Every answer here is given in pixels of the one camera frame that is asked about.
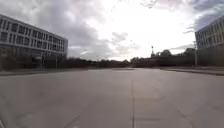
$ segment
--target paved ground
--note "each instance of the paved ground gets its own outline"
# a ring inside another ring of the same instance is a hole
[[[8,128],[223,128],[224,77],[90,70],[0,77]]]
[[[176,72],[190,72],[190,73],[199,73],[199,74],[208,74],[216,76],[224,76],[224,70],[218,69],[178,69],[178,68],[163,68],[162,70],[166,71],[176,71]]]

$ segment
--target gray pavement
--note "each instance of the gray pavement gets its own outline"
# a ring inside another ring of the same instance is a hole
[[[163,68],[162,70],[166,70],[166,71],[176,71],[176,72],[199,73],[199,74],[208,74],[208,75],[216,75],[216,76],[224,76],[224,70],[218,70],[218,69],[178,69],[178,68]]]
[[[0,77],[7,128],[223,128],[224,77],[157,69]]]

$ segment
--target overcast sky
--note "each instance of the overcast sky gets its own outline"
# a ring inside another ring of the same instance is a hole
[[[223,8],[223,0],[0,0],[0,13],[66,37],[68,55],[86,59],[190,46]]]

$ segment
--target lamp post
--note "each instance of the lamp post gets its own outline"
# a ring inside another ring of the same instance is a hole
[[[194,41],[194,62],[195,62],[195,67],[198,66],[198,54],[197,54],[197,42]]]

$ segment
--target glass window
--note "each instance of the glass window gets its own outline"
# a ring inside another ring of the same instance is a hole
[[[9,27],[10,27],[10,22],[8,22],[7,26],[6,26],[6,30],[9,30]]]
[[[34,40],[34,44],[33,44],[34,47],[37,46],[37,40]]]
[[[50,50],[53,50],[53,45],[52,44],[50,44]]]
[[[10,36],[9,36],[9,43],[12,43],[12,34],[10,34]]]
[[[24,34],[25,32],[25,27],[24,26],[19,26],[19,33]]]
[[[0,28],[2,28],[2,23],[3,23],[3,20],[0,19]]]
[[[43,40],[45,40],[45,33],[43,33]]]
[[[42,39],[43,38],[43,33],[38,32],[38,39]]]
[[[52,38],[53,38],[52,36],[49,36],[49,41],[50,41],[50,42],[52,42]]]
[[[30,39],[28,37],[25,37],[24,39],[24,45],[29,45]]]
[[[28,35],[28,28],[25,29],[25,35]]]
[[[33,47],[33,39],[31,40],[31,47]]]
[[[43,49],[46,49],[46,48],[47,48],[47,43],[44,42],[44,43],[43,43]]]
[[[219,42],[222,42],[222,33],[219,34]]]
[[[33,30],[33,37],[37,37],[37,31]]]
[[[6,42],[7,41],[7,36],[8,36],[8,33],[7,32],[1,32],[1,38],[0,38],[0,40],[2,42]]]
[[[3,26],[2,26],[2,29],[5,29],[6,28],[6,21],[3,20]]]
[[[53,45],[52,50],[56,51],[56,45]]]
[[[29,33],[28,33],[28,35],[30,36],[30,34],[31,34],[31,29],[29,29]]]
[[[42,42],[38,40],[38,41],[37,41],[37,47],[38,47],[38,48],[41,48],[41,45],[42,45]]]
[[[15,44],[16,43],[16,35],[13,35],[13,40],[12,43]]]
[[[22,36],[17,36],[16,43],[17,44],[23,44],[23,37]]]
[[[48,34],[46,34],[46,40],[48,40]]]
[[[17,32],[17,28],[18,28],[18,24],[13,23],[13,24],[12,24],[11,31],[12,31],[12,32]]]

